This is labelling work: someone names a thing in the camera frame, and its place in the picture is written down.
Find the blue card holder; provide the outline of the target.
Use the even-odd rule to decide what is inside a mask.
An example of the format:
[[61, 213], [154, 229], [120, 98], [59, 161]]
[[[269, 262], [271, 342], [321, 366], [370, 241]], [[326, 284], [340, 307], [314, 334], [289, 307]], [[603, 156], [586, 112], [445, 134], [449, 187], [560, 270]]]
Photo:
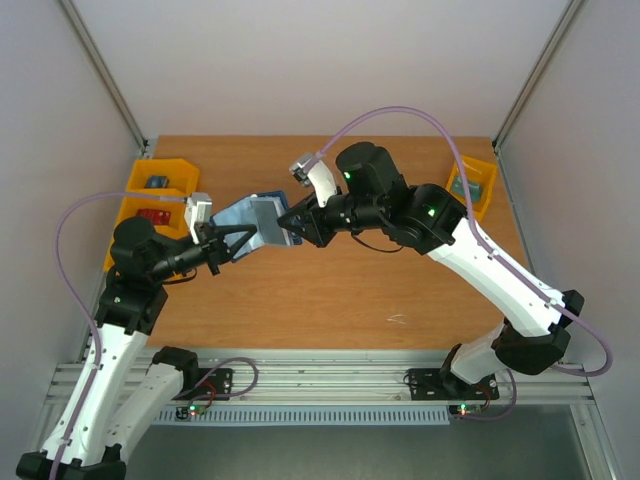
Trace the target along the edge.
[[255, 227], [256, 232], [242, 243], [231, 259], [232, 262], [238, 262], [265, 246], [293, 247], [303, 243], [299, 236], [281, 228], [277, 222], [288, 208], [289, 203], [282, 190], [254, 193], [215, 213], [209, 223], [216, 227], [242, 228], [224, 236], [229, 248], [247, 235], [248, 225]]

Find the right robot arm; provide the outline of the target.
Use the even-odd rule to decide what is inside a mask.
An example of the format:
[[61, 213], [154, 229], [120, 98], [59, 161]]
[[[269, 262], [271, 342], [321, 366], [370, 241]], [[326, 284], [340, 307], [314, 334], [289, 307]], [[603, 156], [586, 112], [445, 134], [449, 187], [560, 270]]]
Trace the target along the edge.
[[305, 154], [291, 166], [292, 176], [313, 191], [279, 217], [281, 227], [318, 248], [341, 231], [357, 236], [379, 229], [398, 246], [458, 274], [504, 315], [488, 334], [449, 352], [435, 381], [447, 398], [467, 394], [505, 368], [537, 375], [564, 357], [570, 316], [584, 304], [577, 291], [560, 292], [524, 269], [443, 187], [408, 185], [385, 148], [353, 144], [336, 166], [345, 190], [316, 155]]

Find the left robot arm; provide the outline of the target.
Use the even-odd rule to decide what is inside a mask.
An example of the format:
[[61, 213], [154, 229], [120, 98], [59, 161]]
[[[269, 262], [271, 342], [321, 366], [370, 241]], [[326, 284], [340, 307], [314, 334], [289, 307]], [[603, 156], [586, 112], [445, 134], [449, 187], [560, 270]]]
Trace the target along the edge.
[[93, 341], [75, 389], [40, 450], [25, 453], [21, 479], [122, 479], [155, 416], [172, 399], [201, 386], [196, 353], [164, 347], [136, 390], [123, 400], [132, 365], [161, 313], [165, 283], [201, 265], [217, 274], [256, 233], [253, 225], [198, 223], [194, 235], [171, 239], [151, 221], [131, 217], [114, 231], [114, 265], [91, 316]]

